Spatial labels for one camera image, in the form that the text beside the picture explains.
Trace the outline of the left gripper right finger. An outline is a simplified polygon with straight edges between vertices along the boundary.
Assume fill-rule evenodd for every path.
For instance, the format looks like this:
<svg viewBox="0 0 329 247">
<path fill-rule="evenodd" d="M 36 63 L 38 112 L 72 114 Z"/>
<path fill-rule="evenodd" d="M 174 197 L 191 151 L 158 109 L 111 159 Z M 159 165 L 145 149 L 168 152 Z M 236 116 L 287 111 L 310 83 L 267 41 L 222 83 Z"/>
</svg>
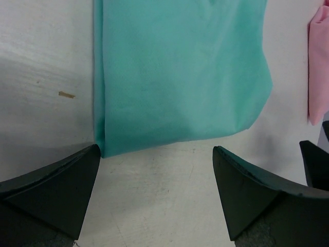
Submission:
<svg viewBox="0 0 329 247">
<path fill-rule="evenodd" d="M 229 238 L 236 246 L 328 246 L 328 191 L 301 185 L 213 149 Z"/>
</svg>

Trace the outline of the teal t shirt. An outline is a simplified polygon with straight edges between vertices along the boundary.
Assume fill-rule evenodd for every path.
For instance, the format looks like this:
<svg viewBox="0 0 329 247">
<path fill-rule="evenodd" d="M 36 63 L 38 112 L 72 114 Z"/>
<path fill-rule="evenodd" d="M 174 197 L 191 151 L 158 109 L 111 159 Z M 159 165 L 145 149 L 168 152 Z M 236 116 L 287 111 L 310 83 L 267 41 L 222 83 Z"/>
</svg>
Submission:
<svg viewBox="0 0 329 247">
<path fill-rule="evenodd" d="M 95 1 L 103 158 L 249 129 L 272 89 L 266 1 Z"/>
</svg>

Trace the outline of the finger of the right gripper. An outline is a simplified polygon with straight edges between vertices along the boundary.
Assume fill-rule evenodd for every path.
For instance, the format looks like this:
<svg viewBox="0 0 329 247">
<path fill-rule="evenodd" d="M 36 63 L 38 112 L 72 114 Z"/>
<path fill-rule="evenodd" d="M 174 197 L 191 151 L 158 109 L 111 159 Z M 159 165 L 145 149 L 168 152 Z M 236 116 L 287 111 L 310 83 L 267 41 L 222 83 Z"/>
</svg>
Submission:
<svg viewBox="0 0 329 247">
<path fill-rule="evenodd" d="M 328 191 L 328 153 L 308 140 L 299 143 L 309 187 Z"/>
</svg>

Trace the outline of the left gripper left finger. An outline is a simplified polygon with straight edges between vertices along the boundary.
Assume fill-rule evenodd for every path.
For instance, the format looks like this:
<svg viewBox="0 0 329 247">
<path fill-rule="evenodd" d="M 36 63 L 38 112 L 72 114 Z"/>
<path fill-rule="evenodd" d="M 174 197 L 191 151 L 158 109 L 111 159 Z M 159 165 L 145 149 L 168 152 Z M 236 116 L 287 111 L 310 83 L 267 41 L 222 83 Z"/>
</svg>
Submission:
<svg viewBox="0 0 329 247">
<path fill-rule="evenodd" d="M 1 246 L 73 246 L 100 164 L 90 145 L 60 161 L 1 182 Z"/>
</svg>

